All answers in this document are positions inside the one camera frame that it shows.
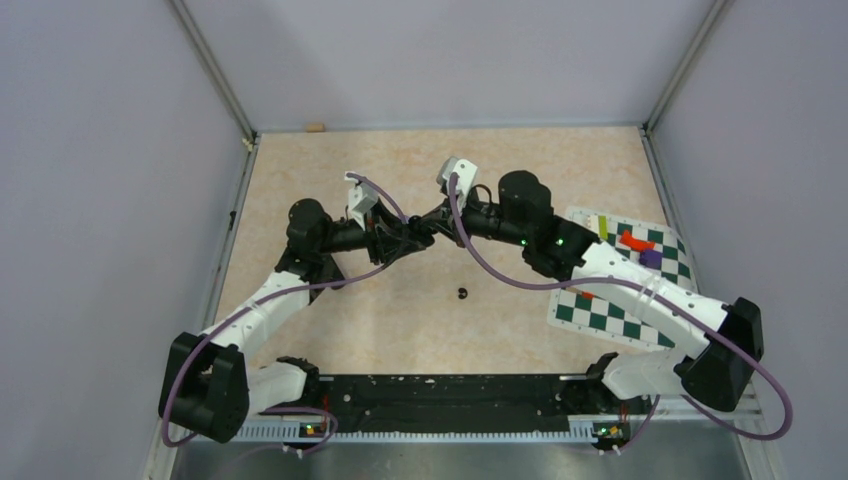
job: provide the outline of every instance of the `table surface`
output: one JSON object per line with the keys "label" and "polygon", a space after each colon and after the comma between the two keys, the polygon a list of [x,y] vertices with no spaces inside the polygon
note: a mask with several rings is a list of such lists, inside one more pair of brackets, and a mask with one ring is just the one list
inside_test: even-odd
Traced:
{"label": "table surface", "polygon": [[[238,225],[217,321],[262,285],[286,244],[287,214],[315,198],[344,215],[345,171],[368,176],[407,215],[444,196],[435,177],[450,156],[480,168],[494,189],[512,170],[529,170],[553,193],[555,211],[569,205],[665,224],[635,127],[522,128],[265,134]],[[517,247],[475,242],[497,269],[519,280],[549,283],[530,270]],[[347,276],[374,268],[367,253],[339,254]],[[460,300],[464,287],[468,297]],[[293,315],[251,362],[305,357],[325,373],[583,372],[602,354],[635,351],[548,326],[550,293],[519,290],[483,271],[446,238],[426,252],[342,290],[325,291]]]}

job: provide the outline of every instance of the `purple cable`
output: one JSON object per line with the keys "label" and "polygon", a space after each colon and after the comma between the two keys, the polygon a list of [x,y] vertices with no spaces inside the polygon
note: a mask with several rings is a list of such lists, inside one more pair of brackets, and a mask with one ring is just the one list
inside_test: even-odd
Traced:
{"label": "purple cable", "polygon": [[[350,177],[350,178],[354,178],[354,179],[356,179],[356,180],[358,180],[362,183],[365,183],[366,185],[370,186],[371,188],[376,190],[378,193],[380,193],[380,195],[382,195],[383,198],[385,198],[386,201],[389,202],[389,204],[391,204],[392,207],[395,209],[395,213],[397,213],[397,216],[398,216],[398,218],[400,218],[401,222],[406,223],[406,216],[403,214],[403,211],[400,209],[400,206],[397,204],[397,202],[394,201],[394,199],[392,199],[391,196],[389,196],[388,193],[386,193],[385,190],[380,188],[378,185],[376,185],[371,180],[368,180],[368,178],[363,177],[361,175],[357,175],[357,174],[351,172],[351,173],[348,173],[347,176]],[[304,290],[317,290],[319,288],[341,287],[341,286],[348,285],[348,284],[351,284],[351,283],[359,282],[361,280],[366,280],[366,279],[369,279],[369,278],[373,277],[374,275],[377,275],[378,273],[382,272],[386,268],[386,266],[387,266],[387,264],[381,265],[380,267],[378,267],[374,270],[371,270],[370,272],[363,274],[363,275],[360,275],[358,277],[346,278],[344,280],[336,280],[336,281],[333,281],[333,282],[319,283],[319,284],[315,284],[315,285],[299,285],[297,287],[284,288],[282,290],[278,290],[274,293],[268,294],[268,295],[260,298],[259,300],[256,301],[256,304],[262,305],[264,303],[270,302],[271,300],[273,300],[275,298],[282,297],[283,295],[287,295],[289,293],[302,292]],[[198,343],[197,346],[194,347],[194,350],[191,351],[191,353],[186,358],[185,362],[183,362],[183,365],[180,367],[180,370],[177,372],[177,376],[174,378],[174,384],[171,386],[171,391],[168,392],[168,399],[165,401],[165,409],[162,412],[162,430],[161,430],[162,443],[164,443],[166,447],[173,448],[173,447],[179,447],[181,445],[185,445],[192,438],[197,436],[197,433],[192,432],[192,433],[186,435],[185,437],[183,437],[183,438],[181,438],[177,441],[173,441],[173,440],[171,440],[171,437],[168,434],[168,427],[171,424],[171,412],[173,412],[173,410],[174,410],[174,402],[176,401],[176,398],[177,398],[177,392],[179,392],[180,387],[182,387],[183,381],[185,380],[185,376],[186,376],[186,373],[188,372],[189,367],[191,366],[192,363],[194,363],[194,360],[198,357],[198,355],[200,355],[200,352],[204,348],[206,348],[206,345],[209,345],[209,343],[212,342],[213,338],[215,338],[218,334],[223,332],[227,327],[232,325],[233,322],[235,322],[236,320],[241,318],[245,313],[247,313],[249,311],[250,311],[250,307],[244,307],[241,310],[234,313],[229,318],[227,318],[226,320],[224,320],[223,322],[219,323],[218,326],[215,327],[215,329],[212,330],[212,332],[209,333],[209,335],[205,336],[200,341],[200,343]]]}
{"label": "purple cable", "polygon": [[[324,435],[324,438],[322,438],[320,442],[318,442],[315,445],[307,448],[306,450],[303,450],[302,451],[303,456],[314,453],[316,450],[322,448],[324,446],[324,444],[326,444],[327,441],[329,441],[330,438],[332,438],[333,435],[335,435],[336,432],[339,429],[339,420],[336,418],[335,415],[333,415],[330,412],[324,411],[324,410],[319,410],[317,408],[277,407],[277,408],[269,408],[268,410],[265,410],[263,413],[274,413],[274,414],[289,413],[289,414],[292,414],[292,415],[301,415],[301,414],[304,414],[304,413],[311,413],[311,414],[315,414],[315,415],[321,415],[321,416],[328,418],[330,420],[330,431],[328,432],[328,434]],[[259,453],[259,452],[262,452],[264,450],[277,450],[277,451],[279,451],[279,450],[281,450],[281,447],[280,447],[280,445],[278,445],[276,443],[272,443],[272,444],[267,444],[267,445],[259,445],[258,447],[251,448],[250,450],[247,450],[246,452],[242,452],[236,458],[227,462],[226,465],[224,465],[223,467],[218,469],[218,471],[215,472],[214,475],[209,477],[209,479],[212,480],[213,478],[218,477],[219,475],[223,474],[227,470],[233,468],[237,463],[241,462],[245,458],[253,455],[254,453]],[[284,452],[293,452],[293,453],[297,452],[296,449],[287,449],[287,450],[283,450],[283,451]]]}
{"label": "purple cable", "polygon": [[688,395],[681,395],[681,396],[687,402],[689,402],[693,407],[695,407],[696,410],[698,410],[699,412],[704,414],[707,418],[709,418],[713,422],[717,423],[718,425],[732,431],[733,433],[736,433],[737,435],[741,435],[743,437],[750,438],[750,439],[753,439],[753,440],[763,440],[763,441],[777,440],[778,438],[786,435],[786,432],[788,432],[789,428],[792,426],[792,419],[793,419],[792,401],[789,399],[789,394],[786,392],[786,389],[783,388],[783,386],[780,384],[780,382],[778,382],[777,379],[774,378],[774,376],[772,376],[772,374],[768,370],[765,369],[765,367],[760,365],[760,363],[758,361],[756,361],[753,357],[748,355],[747,352],[745,352],[744,350],[739,348],[736,344],[734,344],[733,342],[728,340],[724,335],[721,335],[720,333],[716,332],[715,330],[711,329],[710,327],[704,325],[700,320],[698,320],[697,318],[692,316],[689,312],[678,307],[677,305],[675,305],[673,302],[671,302],[667,298],[665,298],[665,297],[663,297],[659,294],[655,294],[651,290],[644,289],[643,286],[639,285],[638,283],[631,282],[631,281],[628,281],[628,280],[622,280],[620,278],[591,277],[591,278],[581,278],[581,279],[577,279],[577,280],[567,280],[565,282],[547,283],[547,284],[539,285],[539,284],[535,284],[535,283],[525,283],[525,282],[520,282],[518,280],[513,280],[512,278],[509,278],[506,275],[502,274],[501,272],[495,270],[494,267],[489,265],[486,262],[486,260],[484,260],[483,257],[480,256],[480,253],[478,253],[477,249],[475,249],[474,246],[471,244],[471,239],[468,237],[468,233],[465,231],[465,227],[462,225],[462,218],[461,218],[461,215],[460,215],[460,212],[459,212],[459,205],[456,202],[456,183],[457,183],[458,179],[459,179],[459,175],[457,175],[456,173],[453,173],[453,174],[451,174],[450,181],[448,182],[448,200],[449,200],[450,206],[451,206],[451,214],[453,215],[454,223],[456,224],[456,230],[459,233],[459,237],[462,239],[462,242],[465,244],[465,248],[468,249],[468,253],[470,253],[471,256],[474,257],[474,260],[476,260],[477,263],[479,263],[480,266],[483,267],[483,269],[486,270],[490,275],[492,275],[493,277],[497,278],[498,280],[506,283],[507,285],[512,285],[513,287],[523,288],[525,290],[557,290],[557,289],[562,289],[562,288],[567,288],[567,287],[576,287],[578,285],[599,284],[599,283],[606,283],[606,284],[611,284],[611,285],[620,285],[622,287],[631,288],[631,289],[636,290],[636,291],[643,291],[644,290],[646,295],[654,298],[654,300],[659,302],[661,305],[664,305],[665,307],[670,309],[672,312],[683,317],[686,321],[688,321],[692,325],[695,325],[699,330],[702,330],[704,333],[707,334],[707,336],[711,337],[712,339],[714,339],[718,343],[727,347],[728,350],[730,350],[731,352],[738,355],[740,358],[742,358],[742,360],[745,361],[745,363],[750,365],[751,368],[753,368],[754,370],[757,371],[757,373],[762,375],[762,377],[766,379],[766,381],[772,386],[772,388],[774,388],[774,391],[780,397],[780,401],[783,402],[783,410],[784,410],[783,424],[780,426],[780,428],[778,428],[774,432],[768,433],[768,434],[759,434],[759,433],[748,432],[748,431],[742,430],[740,428],[737,428],[735,425],[731,425],[730,423],[725,422],[724,420],[716,417],[715,415],[713,415],[711,412],[709,412],[706,408],[701,406],[698,402],[693,400]]}

